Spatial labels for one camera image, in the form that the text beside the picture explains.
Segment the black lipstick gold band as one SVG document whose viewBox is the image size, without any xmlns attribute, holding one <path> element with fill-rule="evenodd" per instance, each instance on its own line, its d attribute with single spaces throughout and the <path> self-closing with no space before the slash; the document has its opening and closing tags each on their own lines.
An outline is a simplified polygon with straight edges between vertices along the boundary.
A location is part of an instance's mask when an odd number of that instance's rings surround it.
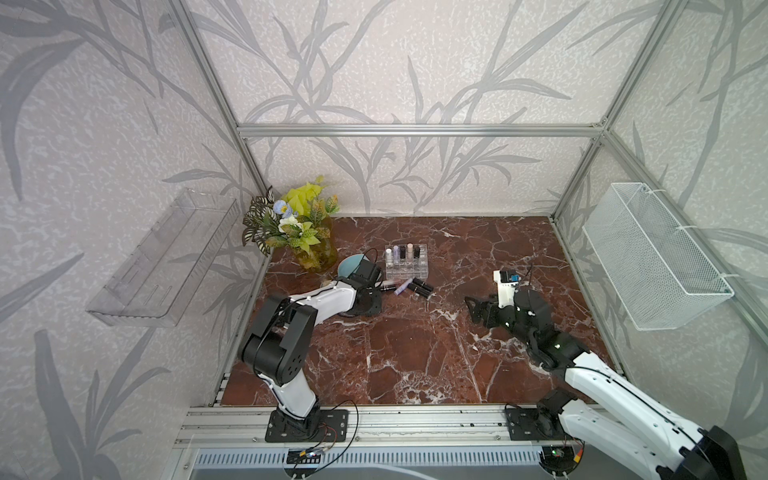
<svg viewBox="0 0 768 480">
<path fill-rule="evenodd" d="M 411 290 L 414 294 L 419 295 L 425 299 L 428 299 L 432 294 L 432 292 L 429 289 L 419 286 L 415 283 L 408 284 L 407 289 Z"/>
</svg>

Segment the black lipstick silver band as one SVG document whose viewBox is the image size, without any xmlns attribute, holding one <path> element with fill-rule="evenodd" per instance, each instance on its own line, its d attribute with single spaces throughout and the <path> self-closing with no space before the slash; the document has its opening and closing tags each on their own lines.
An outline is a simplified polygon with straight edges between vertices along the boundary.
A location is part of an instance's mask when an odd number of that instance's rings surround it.
<svg viewBox="0 0 768 480">
<path fill-rule="evenodd" d="M 413 283 L 413 284 L 415 284 L 416 286 L 418 286 L 418 287 L 420 287 L 420 288 L 424 289 L 424 290 L 427 290 L 427 291 L 429 291 L 429 292 L 433 292 L 433 291 L 434 291 L 434 288 L 433 288 L 431 285 L 427 284 L 427 283 L 426 283 L 424 280 L 422 280 L 422 279 L 419 279 L 419 278 L 414 278 L 414 279 L 412 280 L 412 283 Z"/>
</svg>

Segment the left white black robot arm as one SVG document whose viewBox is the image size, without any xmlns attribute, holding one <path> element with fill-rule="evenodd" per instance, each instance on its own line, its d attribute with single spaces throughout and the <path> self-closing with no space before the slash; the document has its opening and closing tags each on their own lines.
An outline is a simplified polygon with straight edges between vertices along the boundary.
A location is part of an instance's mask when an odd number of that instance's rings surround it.
<svg viewBox="0 0 768 480">
<path fill-rule="evenodd" d="M 257 311 L 238 358 L 265 382 L 288 421 L 310 430 L 319 420 L 317 396 L 303 373 L 315 326 L 339 314 L 379 313 L 380 277 L 381 268 L 363 259 L 347 276 L 302 294 L 273 294 Z"/>
</svg>

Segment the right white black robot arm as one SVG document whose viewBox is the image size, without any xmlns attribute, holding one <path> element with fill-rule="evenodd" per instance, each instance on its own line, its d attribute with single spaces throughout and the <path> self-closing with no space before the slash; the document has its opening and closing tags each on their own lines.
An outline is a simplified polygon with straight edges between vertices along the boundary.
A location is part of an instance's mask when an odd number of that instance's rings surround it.
<svg viewBox="0 0 768 480">
<path fill-rule="evenodd" d="M 530 288 L 503 284 L 488 300 L 468 296 L 471 320 L 502 327 L 529 357 L 560 378 L 537 405 L 545 438 L 586 442 L 643 479 L 744 479 L 737 441 L 718 426 L 704 429 L 668 409 L 608 366 L 576 337 L 557 328 L 549 304 Z"/>
</svg>

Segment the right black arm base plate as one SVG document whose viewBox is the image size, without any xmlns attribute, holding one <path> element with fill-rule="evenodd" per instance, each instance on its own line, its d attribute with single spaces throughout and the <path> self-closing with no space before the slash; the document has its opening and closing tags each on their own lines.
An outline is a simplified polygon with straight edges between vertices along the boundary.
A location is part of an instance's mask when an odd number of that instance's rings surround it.
<svg viewBox="0 0 768 480">
<path fill-rule="evenodd" d="M 512 441 L 567 442 L 570 436 L 560 423 L 559 415 L 576 396 L 562 389 L 549 392 L 533 407 L 507 403 L 504 407 L 509 437 Z"/>
</svg>

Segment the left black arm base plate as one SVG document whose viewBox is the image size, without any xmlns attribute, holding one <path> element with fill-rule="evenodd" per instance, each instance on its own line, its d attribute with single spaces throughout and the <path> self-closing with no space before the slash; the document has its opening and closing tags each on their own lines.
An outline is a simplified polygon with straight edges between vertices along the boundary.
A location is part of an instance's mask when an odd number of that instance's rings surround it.
<svg viewBox="0 0 768 480">
<path fill-rule="evenodd" d="M 265 441 L 301 443 L 344 441 L 349 426 L 347 409 L 313 409 L 305 419 L 294 418 L 280 409 L 271 412 Z"/>
</svg>

